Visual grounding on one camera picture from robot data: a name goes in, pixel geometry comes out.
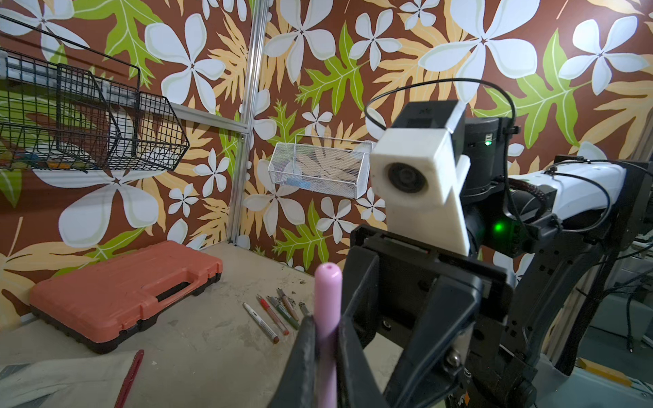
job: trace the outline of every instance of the toolbox handle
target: toolbox handle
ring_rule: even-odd
[[[175,276],[178,275],[179,278],[181,278],[181,279],[179,279],[177,281],[178,283],[175,284],[175,286],[179,285],[180,283],[183,283],[183,282],[188,282],[188,277],[189,277],[188,275],[189,274],[188,274],[188,269],[187,268],[181,268],[181,269],[175,271],[171,275],[175,275]],[[193,280],[193,282],[190,282],[190,285],[186,286],[185,288],[178,291],[177,293],[174,293],[173,295],[161,300],[159,302],[159,305],[163,306],[163,308],[166,308],[166,307],[170,306],[171,304],[173,304],[174,302],[177,302],[179,299],[183,298],[184,296],[186,296],[190,292],[193,292],[195,289],[199,288],[202,285],[202,279],[201,278],[202,278],[202,275],[194,275],[193,276],[194,280]]]

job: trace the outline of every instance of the table surface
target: table surface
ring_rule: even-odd
[[[145,350],[126,407],[264,407],[279,383],[297,332],[273,345],[242,303],[275,328],[256,295],[275,296],[280,287],[312,311],[312,276],[227,243],[203,251],[222,259],[221,280],[118,347]],[[401,351],[382,336],[365,349],[381,388]],[[95,355],[40,320],[0,332],[0,364]]]

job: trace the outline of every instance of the wire basket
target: wire basket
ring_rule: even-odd
[[[0,48],[0,168],[174,170],[188,148],[165,97]]]
[[[298,136],[311,138],[313,144],[298,144],[296,139],[277,143],[268,167],[273,183],[347,198],[365,193],[373,142]]]

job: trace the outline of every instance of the camera lens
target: camera lens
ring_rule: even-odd
[[[418,193],[426,185],[424,174],[405,163],[392,163],[388,178],[393,186],[405,193]]]

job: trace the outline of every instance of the screw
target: screw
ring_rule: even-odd
[[[458,368],[462,362],[460,359],[460,353],[456,349],[451,349],[447,356],[445,357],[445,362],[449,367]]]

